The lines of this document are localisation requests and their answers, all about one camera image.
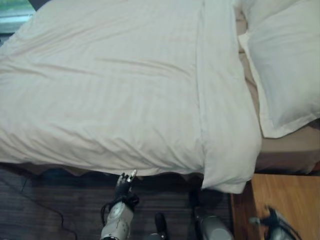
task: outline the white pillowcase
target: white pillowcase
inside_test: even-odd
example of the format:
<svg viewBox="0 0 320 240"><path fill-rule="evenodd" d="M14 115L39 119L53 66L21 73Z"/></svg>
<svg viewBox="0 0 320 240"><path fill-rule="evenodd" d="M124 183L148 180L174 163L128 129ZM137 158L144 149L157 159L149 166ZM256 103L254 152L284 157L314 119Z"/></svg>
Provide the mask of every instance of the white pillowcase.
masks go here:
<svg viewBox="0 0 320 240"><path fill-rule="evenodd" d="M253 14L246 2L242 7L254 27L239 41L257 84L263 135L280 138L320 117L320 1L292 1L260 20L262 8Z"/></svg>
<svg viewBox="0 0 320 240"><path fill-rule="evenodd" d="M299 0L241 0L242 11L252 31L268 17L287 9Z"/></svg>

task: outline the dark carpet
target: dark carpet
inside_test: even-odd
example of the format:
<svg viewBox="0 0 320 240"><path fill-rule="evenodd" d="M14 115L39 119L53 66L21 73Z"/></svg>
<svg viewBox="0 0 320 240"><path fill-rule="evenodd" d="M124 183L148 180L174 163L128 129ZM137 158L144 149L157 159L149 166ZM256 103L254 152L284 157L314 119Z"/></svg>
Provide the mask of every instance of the dark carpet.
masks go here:
<svg viewBox="0 0 320 240"><path fill-rule="evenodd" d="M79 240L99 240L101 206L114 196L115 175L92 172L81 177L63 170L24 178L0 169L0 177L37 201L60 211L64 225L77 232ZM195 240L188 191L200 186L193 177L186 182L178 174L135 179L133 192L140 197L131 224L130 240L143 240L155 232L154 214L166 216L171 240ZM231 227L229 195L205 190L200 201L210 214ZM0 240L73 240L61 229L59 216L35 205L0 181Z"/></svg>

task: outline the white duvet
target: white duvet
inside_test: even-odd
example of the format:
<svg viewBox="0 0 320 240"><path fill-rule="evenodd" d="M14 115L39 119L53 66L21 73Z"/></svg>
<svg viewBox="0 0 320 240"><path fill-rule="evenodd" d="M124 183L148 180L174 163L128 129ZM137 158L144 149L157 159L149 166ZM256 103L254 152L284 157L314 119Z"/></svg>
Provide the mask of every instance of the white duvet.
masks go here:
<svg viewBox="0 0 320 240"><path fill-rule="evenodd" d="M240 193L260 145L231 1L53 0L0 47L0 162Z"/></svg>

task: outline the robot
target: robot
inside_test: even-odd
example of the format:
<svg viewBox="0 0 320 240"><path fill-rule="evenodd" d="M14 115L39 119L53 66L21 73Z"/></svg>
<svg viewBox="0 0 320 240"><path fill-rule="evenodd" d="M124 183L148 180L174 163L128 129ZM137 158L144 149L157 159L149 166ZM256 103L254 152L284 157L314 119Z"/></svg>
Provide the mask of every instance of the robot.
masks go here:
<svg viewBox="0 0 320 240"><path fill-rule="evenodd" d="M123 173L116 183L114 200L101 208L103 229L100 240L126 240L128 238L135 206L139 203L138 196L131 191L132 181L136 174L137 170L130 175ZM200 207L196 192L189 194L189 200L199 240L234 240L230 231L218 217L206 214ZM109 214L105 221L107 206ZM157 232L150 234L145 240L169 240L166 219L162 213L155 215L155 226Z"/></svg>
<svg viewBox="0 0 320 240"><path fill-rule="evenodd" d="M264 218L251 217L249 222L254 225L268 227L265 233L265 240L302 240L301 236L289 225L285 217L272 208L266 206L270 215Z"/></svg>

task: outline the window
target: window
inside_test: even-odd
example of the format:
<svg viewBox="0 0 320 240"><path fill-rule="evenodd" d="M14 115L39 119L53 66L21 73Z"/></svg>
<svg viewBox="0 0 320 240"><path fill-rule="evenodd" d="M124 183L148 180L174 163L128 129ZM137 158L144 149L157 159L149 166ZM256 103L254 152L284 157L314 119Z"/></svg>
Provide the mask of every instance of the window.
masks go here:
<svg viewBox="0 0 320 240"><path fill-rule="evenodd" d="M28 0L0 0L0 34L14 33L34 13Z"/></svg>

